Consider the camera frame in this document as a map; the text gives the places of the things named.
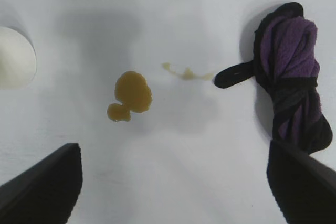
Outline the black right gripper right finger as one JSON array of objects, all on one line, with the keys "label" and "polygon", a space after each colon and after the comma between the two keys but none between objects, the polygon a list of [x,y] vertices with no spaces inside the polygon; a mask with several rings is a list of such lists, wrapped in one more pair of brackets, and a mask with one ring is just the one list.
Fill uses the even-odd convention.
[{"label": "black right gripper right finger", "polygon": [[335,171],[295,146],[270,143],[267,180],[287,223],[335,223]]}]

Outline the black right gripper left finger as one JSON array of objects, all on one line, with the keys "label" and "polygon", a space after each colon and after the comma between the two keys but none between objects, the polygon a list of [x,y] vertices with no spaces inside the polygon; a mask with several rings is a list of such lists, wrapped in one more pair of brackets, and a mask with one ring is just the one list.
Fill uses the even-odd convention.
[{"label": "black right gripper left finger", "polygon": [[82,184],[79,144],[67,143],[1,185],[1,223],[67,223]]}]

